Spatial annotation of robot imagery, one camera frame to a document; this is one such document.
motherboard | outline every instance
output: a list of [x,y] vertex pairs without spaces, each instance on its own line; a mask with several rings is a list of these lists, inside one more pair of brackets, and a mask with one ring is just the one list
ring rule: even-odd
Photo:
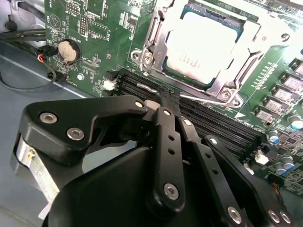
[[287,190],[303,196],[303,6],[290,0],[46,0],[45,14],[47,44],[58,48],[48,61],[68,83],[102,97],[119,84],[108,72],[125,69],[141,87],[153,81],[178,89],[183,99],[266,134],[271,151],[256,150],[243,163],[259,177],[282,178]]

silver metal part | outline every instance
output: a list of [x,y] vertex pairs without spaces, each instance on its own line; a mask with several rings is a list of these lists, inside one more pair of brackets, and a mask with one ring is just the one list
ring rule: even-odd
[[153,60],[153,56],[152,56],[152,53],[146,53],[143,57],[143,64],[145,65],[149,65],[152,63],[152,60]]
[[18,3],[19,2],[24,2],[24,0],[11,0],[10,4],[11,4],[11,8],[14,11],[18,11]]
[[46,199],[49,202],[53,201],[59,193],[59,188],[48,173],[36,150],[20,138],[16,156],[23,165],[30,169]]
[[240,213],[234,207],[228,207],[227,211],[229,216],[235,223],[240,224],[242,222]]
[[167,116],[170,116],[170,112],[169,112],[169,111],[164,110],[163,112],[164,112]]
[[191,126],[191,122],[190,122],[188,119],[185,119],[185,120],[184,120],[184,123],[185,123],[186,125],[188,125],[188,126]]
[[164,185],[164,193],[171,199],[176,200],[179,197],[178,189],[171,183],[166,183]]
[[[230,2],[223,0],[223,2],[231,6],[235,5],[238,9],[255,15],[258,17],[258,21],[248,20],[244,16],[203,0],[199,1],[200,6],[189,3],[188,0],[175,0],[173,4],[167,4],[167,1],[158,0],[144,46],[141,50],[133,50],[131,52],[131,59],[139,66],[141,71],[167,84],[178,87],[185,93],[190,94],[187,97],[192,95],[194,97],[192,99],[201,102],[232,108],[241,107],[243,100],[238,91],[263,59],[269,48],[274,45],[290,45],[294,32],[276,14],[266,9],[245,1]],[[178,78],[171,77],[162,68],[168,53],[166,44],[168,34],[177,29],[178,21],[180,21],[185,5],[190,5],[192,9],[197,11],[207,8],[213,9],[215,12],[222,12],[224,15],[237,18],[239,23],[241,22],[243,25],[243,32],[231,52],[231,64],[219,72],[211,87],[206,91],[190,86]],[[151,52],[153,62],[147,64],[147,62],[150,62],[150,58],[146,58],[146,56]]]
[[140,103],[140,102],[135,102],[135,104],[136,104],[137,107],[140,107],[140,108],[143,107],[142,103]]
[[214,138],[211,138],[210,141],[211,141],[214,145],[217,144],[217,141],[216,141]]
[[73,49],[68,41],[60,42],[58,45],[58,52],[64,59],[64,63],[72,62],[77,59],[77,52]]
[[84,138],[84,132],[78,128],[70,128],[67,130],[66,135],[71,140],[79,141]]
[[12,155],[11,165],[15,174],[39,189],[49,203],[68,182],[83,174],[82,163],[69,167],[58,164],[26,144],[22,137]]
[[77,79],[78,79],[78,80],[84,80],[85,77],[84,77],[83,73],[79,73],[79,74],[77,75]]
[[280,219],[275,212],[273,212],[272,210],[268,210],[268,214],[274,222],[280,223]]
[[291,220],[290,218],[283,212],[283,211],[280,211],[280,214],[281,214],[281,217],[283,218],[283,220],[288,223],[288,224],[291,224]]
[[48,112],[40,114],[39,118],[43,123],[46,124],[54,124],[58,121],[58,118],[55,114]]

white printed marking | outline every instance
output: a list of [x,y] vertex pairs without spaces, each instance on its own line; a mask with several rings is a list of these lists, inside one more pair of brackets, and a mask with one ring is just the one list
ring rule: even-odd
[[240,117],[244,117],[244,116],[245,116],[245,115],[242,114],[242,113],[237,113],[236,116],[235,116],[235,118],[240,118]]

black wire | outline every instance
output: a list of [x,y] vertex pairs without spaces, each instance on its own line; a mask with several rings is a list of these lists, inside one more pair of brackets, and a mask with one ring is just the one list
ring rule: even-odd
[[27,2],[18,2],[18,7],[21,9],[26,10],[27,12],[30,12],[31,14],[35,15],[36,18],[41,20],[42,22],[45,22],[45,15],[44,13],[37,10],[32,5],[28,4]]
[[13,91],[29,92],[29,91],[38,91],[38,90],[44,89],[44,88],[50,86],[51,84],[53,84],[53,83],[56,81],[56,79],[57,79],[57,73],[56,73],[56,71],[55,71],[49,64],[47,64],[46,62],[43,62],[43,64],[44,64],[44,65],[52,72],[52,74],[53,74],[52,80],[49,81],[49,82],[48,82],[47,84],[45,84],[45,85],[42,85],[42,86],[39,86],[39,87],[33,87],[33,88],[18,88],[18,87],[14,87],[14,86],[12,86],[12,85],[7,84],[7,83],[3,80],[2,75],[1,75],[1,71],[0,71],[0,83],[1,83],[4,87],[6,87],[6,88],[8,88],[8,89],[10,89],[10,90],[13,90]]
[[31,35],[31,36],[3,39],[3,41],[5,42],[45,41],[45,40],[46,40],[45,35]]
[[10,38],[23,37],[23,36],[32,36],[32,35],[45,35],[45,29],[30,29],[30,30],[15,31],[15,32],[3,32],[0,33],[0,39],[10,39]]

metal bolt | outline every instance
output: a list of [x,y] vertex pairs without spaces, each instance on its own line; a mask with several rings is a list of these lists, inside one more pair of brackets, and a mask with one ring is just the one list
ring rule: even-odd
[[281,35],[282,42],[288,41],[288,40],[289,40],[289,37],[290,37],[290,35],[287,34],[287,33],[282,34],[282,35]]
[[229,216],[235,223],[240,224],[242,222],[240,213],[234,207],[228,207],[227,211]]
[[138,101],[136,101],[136,102],[135,102],[135,104],[136,104],[136,106],[137,106],[137,107],[140,107],[140,108],[142,108],[142,107],[143,107],[143,104],[142,104],[142,103],[140,103],[140,102],[138,102]]
[[137,53],[133,53],[132,57],[134,60],[138,60],[139,59],[139,55]]
[[143,57],[143,63],[146,64],[146,65],[149,65],[152,63],[152,60],[153,60],[153,56],[151,53],[146,53]]
[[78,78],[78,80],[84,80],[84,75],[82,74],[82,73],[79,73],[78,75],[77,75],[77,78]]
[[280,214],[281,214],[283,220],[286,221],[286,223],[288,223],[288,224],[292,223],[290,221],[290,218],[283,211],[280,211]]
[[58,120],[55,114],[48,112],[40,114],[39,118],[45,124],[54,124]]
[[191,126],[191,122],[188,119],[185,119],[184,123],[187,124],[188,126]]
[[171,183],[164,185],[164,193],[171,199],[176,200],[179,197],[178,189]]
[[68,138],[71,140],[79,141],[84,138],[84,132],[78,128],[70,128],[66,132]]
[[224,89],[220,93],[220,97],[223,100],[228,100],[228,99],[230,99],[231,96],[232,96],[232,93],[231,93],[231,91],[229,89]]
[[167,110],[163,111],[167,116],[170,116],[170,112],[168,112]]
[[217,145],[217,141],[214,138],[211,138],[210,141],[214,144]]
[[275,212],[273,212],[272,210],[268,210],[268,214],[274,222],[280,223],[280,219]]

